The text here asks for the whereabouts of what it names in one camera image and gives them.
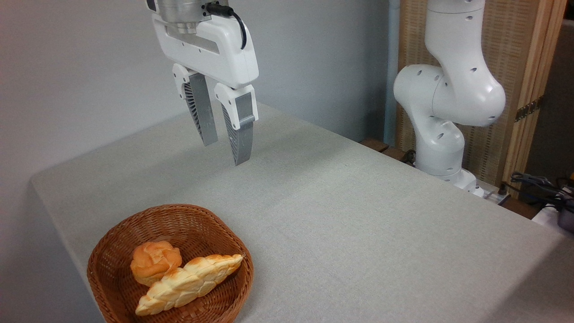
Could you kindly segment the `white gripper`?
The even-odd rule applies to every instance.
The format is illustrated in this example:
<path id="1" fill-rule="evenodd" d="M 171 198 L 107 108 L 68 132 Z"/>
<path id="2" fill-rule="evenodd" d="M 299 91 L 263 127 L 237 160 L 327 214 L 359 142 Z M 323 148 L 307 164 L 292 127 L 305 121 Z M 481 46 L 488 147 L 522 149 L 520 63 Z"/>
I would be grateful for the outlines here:
<path id="1" fill-rule="evenodd" d="M 152 23 L 163 53 L 176 62 L 172 68 L 176 88 L 203 145 L 218 140 L 205 77 L 208 76 L 219 82 L 214 92 L 222 105 L 234 163 L 238 166 L 248 161 L 252 154 L 253 125 L 259 119 L 254 88 L 248 84 L 260 75 L 248 27 L 243 48 L 242 31 L 235 18 L 214 16 L 200 22 L 195 34 L 176 32 L 155 13 Z"/>

